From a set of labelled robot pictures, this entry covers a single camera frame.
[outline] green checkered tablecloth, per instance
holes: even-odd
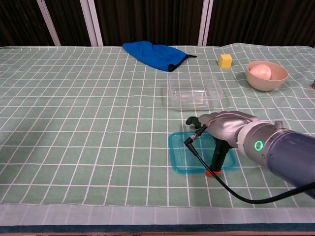
[[[315,50],[309,47],[177,48],[197,55],[176,71],[213,73],[221,107],[315,136]],[[233,57],[230,69],[220,54]],[[252,89],[245,69],[254,60],[284,66],[288,80],[270,92]],[[168,136],[190,130],[172,109],[167,76],[121,47],[0,48],[0,203],[167,207],[315,207],[300,194],[253,206],[204,175],[173,171]],[[239,167],[222,174],[237,193],[261,199],[292,186],[234,150]]]

